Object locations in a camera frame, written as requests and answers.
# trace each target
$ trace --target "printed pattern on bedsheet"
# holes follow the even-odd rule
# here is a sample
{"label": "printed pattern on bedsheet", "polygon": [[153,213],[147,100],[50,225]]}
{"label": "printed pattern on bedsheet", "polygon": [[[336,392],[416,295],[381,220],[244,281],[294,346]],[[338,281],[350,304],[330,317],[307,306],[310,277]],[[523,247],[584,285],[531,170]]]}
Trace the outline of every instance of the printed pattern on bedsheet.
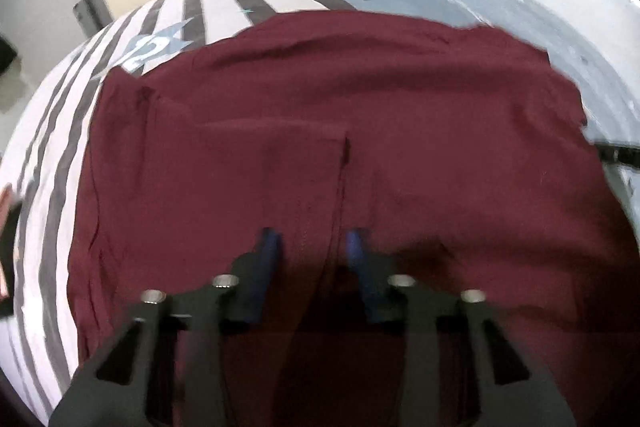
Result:
{"label": "printed pattern on bedsheet", "polygon": [[22,381],[18,393],[47,422],[78,367],[77,331],[66,299],[67,261],[82,157],[106,72],[134,39],[175,28],[175,48],[150,44],[143,74],[176,54],[236,35],[276,13],[353,9],[344,0],[153,0],[119,18],[70,54],[43,81],[18,127],[36,121],[31,140],[12,138],[2,181],[24,200],[16,237],[15,318],[6,323]]}

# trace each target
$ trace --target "mattress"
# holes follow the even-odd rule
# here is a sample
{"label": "mattress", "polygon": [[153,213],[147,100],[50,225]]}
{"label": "mattress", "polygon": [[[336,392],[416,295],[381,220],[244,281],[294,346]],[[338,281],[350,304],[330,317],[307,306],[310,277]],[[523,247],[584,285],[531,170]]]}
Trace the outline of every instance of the mattress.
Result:
{"label": "mattress", "polygon": [[[0,165],[0,184],[11,183],[24,200],[16,239],[15,317],[0,323],[0,367],[44,423],[78,367],[77,331],[66,297],[67,261],[88,128],[106,72],[120,66],[145,74],[276,13],[326,9],[504,28],[546,49],[553,67],[578,86],[589,137],[630,141],[640,136],[636,102],[615,71],[569,25],[532,0],[149,1],[72,51],[44,78]],[[619,169],[609,174],[637,230],[637,180]]]}

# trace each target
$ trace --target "silver screw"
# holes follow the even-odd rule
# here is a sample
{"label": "silver screw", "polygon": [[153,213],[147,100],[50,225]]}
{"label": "silver screw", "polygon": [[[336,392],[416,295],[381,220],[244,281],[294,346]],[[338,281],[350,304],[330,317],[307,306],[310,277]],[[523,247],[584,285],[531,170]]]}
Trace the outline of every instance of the silver screw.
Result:
{"label": "silver screw", "polygon": [[145,290],[140,299],[147,304],[159,304],[166,299],[166,293],[160,290]]}
{"label": "silver screw", "polygon": [[482,290],[465,290],[460,294],[460,296],[463,301],[468,302],[469,304],[486,301],[486,295]]}
{"label": "silver screw", "polygon": [[392,275],[387,282],[395,288],[409,288],[415,284],[415,279],[410,275]]}
{"label": "silver screw", "polygon": [[216,288],[231,288],[237,286],[240,280],[235,275],[224,273],[213,278],[211,284]]}

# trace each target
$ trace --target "human hand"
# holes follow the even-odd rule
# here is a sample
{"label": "human hand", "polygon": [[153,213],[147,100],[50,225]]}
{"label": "human hand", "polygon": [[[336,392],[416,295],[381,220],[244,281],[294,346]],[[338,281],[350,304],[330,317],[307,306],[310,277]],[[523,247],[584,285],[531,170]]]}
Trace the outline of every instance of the human hand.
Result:
{"label": "human hand", "polygon": [[[7,185],[2,189],[2,193],[0,193],[0,234],[2,234],[2,229],[4,229],[4,224],[9,215],[9,210],[11,210],[12,203],[14,203],[14,190],[11,185]],[[4,271],[2,271],[2,266],[0,265],[0,301],[6,299],[8,296],[9,291],[6,286]]]}

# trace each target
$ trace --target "folded garment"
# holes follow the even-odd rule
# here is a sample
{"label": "folded garment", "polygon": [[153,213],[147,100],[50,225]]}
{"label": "folded garment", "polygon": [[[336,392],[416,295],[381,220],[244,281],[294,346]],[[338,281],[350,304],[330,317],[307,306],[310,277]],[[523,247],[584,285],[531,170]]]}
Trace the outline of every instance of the folded garment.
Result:
{"label": "folded garment", "polygon": [[[586,425],[640,346],[640,260],[583,124],[543,51],[383,14],[276,16],[113,70],[69,258],[81,358],[142,291],[194,289],[275,227],[264,324],[224,348],[239,425],[386,426],[403,347],[365,324],[346,269],[363,227],[434,288],[483,290]],[[465,399],[443,400],[453,425]]]}

